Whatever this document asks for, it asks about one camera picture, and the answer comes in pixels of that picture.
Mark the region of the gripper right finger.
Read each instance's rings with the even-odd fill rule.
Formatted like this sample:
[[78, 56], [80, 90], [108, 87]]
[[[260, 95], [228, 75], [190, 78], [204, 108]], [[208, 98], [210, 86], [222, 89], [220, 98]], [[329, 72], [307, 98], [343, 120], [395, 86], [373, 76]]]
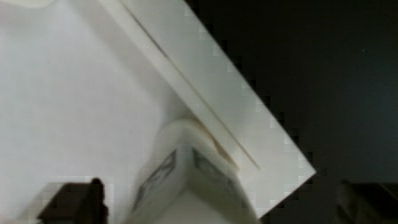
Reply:
[[398, 224], [398, 183], [352, 183], [338, 187], [334, 224]]

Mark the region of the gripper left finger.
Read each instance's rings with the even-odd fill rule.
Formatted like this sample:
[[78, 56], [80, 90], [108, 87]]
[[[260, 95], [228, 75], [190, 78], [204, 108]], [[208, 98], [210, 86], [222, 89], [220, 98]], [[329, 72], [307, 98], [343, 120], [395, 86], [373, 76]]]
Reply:
[[37, 215], [41, 224], [108, 224], [105, 185], [98, 178], [89, 183], [66, 183]]

